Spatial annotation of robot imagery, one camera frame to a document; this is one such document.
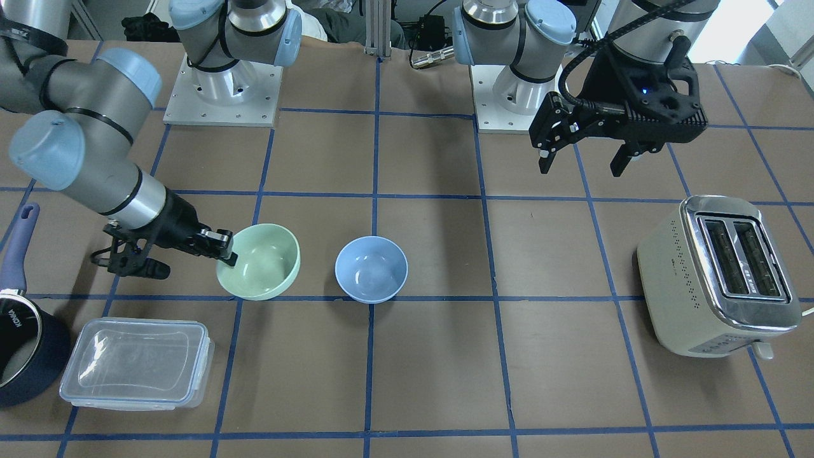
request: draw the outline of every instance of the pot handle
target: pot handle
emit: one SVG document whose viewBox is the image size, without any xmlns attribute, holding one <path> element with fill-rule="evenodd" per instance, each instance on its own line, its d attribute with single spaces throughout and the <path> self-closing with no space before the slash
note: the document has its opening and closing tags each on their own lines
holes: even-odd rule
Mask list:
<svg viewBox="0 0 814 458">
<path fill-rule="evenodd" d="M 17 223 L 8 240 L 6 256 L 0 267 L 0 289 L 25 291 L 25 252 L 28 251 L 39 215 L 40 206 L 33 202 L 23 205 L 17 214 Z"/>
</svg>

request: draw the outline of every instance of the white mounting plate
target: white mounting plate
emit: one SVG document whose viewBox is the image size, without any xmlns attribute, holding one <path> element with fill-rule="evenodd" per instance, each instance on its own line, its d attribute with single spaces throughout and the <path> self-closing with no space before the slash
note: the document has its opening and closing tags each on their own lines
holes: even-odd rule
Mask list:
<svg viewBox="0 0 814 458">
<path fill-rule="evenodd" d="M 197 81 L 186 55 L 164 112 L 165 124 L 181 126 L 274 127 L 282 82 L 282 67 L 251 62 L 257 71 L 255 96 L 236 105 L 213 105 L 198 96 Z"/>
<path fill-rule="evenodd" d="M 503 108 L 495 98 L 492 88 L 497 76 L 505 65 L 471 65 L 472 97 L 475 99 L 475 113 L 478 115 L 478 130 L 485 134 L 528 134 L 534 120 L 533 115 L 521 115 Z M 554 78 L 554 87 L 559 81 L 562 67 Z"/>
</svg>

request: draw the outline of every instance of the toaster control panel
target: toaster control panel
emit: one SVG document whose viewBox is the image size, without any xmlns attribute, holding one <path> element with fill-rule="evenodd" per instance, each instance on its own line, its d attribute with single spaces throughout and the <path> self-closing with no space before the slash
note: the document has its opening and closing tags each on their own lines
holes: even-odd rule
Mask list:
<svg viewBox="0 0 814 458">
<path fill-rule="evenodd" d="M 733 334 L 724 334 L 712 338 L 699 346 L 695 346 L 689 351 L 694 353 L 704 353 L 707 355 L 725 355 L 737 350 L 742 346 L 751 344 L 755 339 L 752 337 L 735 336 Z"/>
</svg>

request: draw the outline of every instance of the blue bowl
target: blue bowl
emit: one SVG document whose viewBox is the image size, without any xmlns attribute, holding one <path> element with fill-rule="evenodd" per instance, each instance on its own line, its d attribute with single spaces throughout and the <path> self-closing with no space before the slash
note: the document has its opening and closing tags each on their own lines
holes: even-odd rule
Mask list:
<svg viewBox="0 0 814 458">
<path fill-rule="evenodd" d="M 361 237 L 336 257 L 336 281 L 353 299 L 379 304 L 392 298 L 407 281 L 407 257 L 384 237 Z"/>
</svg>

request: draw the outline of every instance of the person's leg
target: person's leg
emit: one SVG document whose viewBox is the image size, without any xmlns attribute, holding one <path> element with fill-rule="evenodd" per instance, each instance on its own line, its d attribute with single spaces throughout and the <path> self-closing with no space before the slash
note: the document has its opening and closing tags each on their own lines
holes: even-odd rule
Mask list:
<svg viewBox="0 0 814 458">
<path fill-rule="evenodd" d="M 367 24 L 365 18 L 352 13 L 342 13 L 328 8 L 307 10 L 308 14 L 317 18 L 328 41 L 332 43 L 358 42 L 365 44 L 367 37 Z M 405 32 L 394 20 L 390 21 L 390 43 L 394 48 L 407 49 Z"/>
</svg>

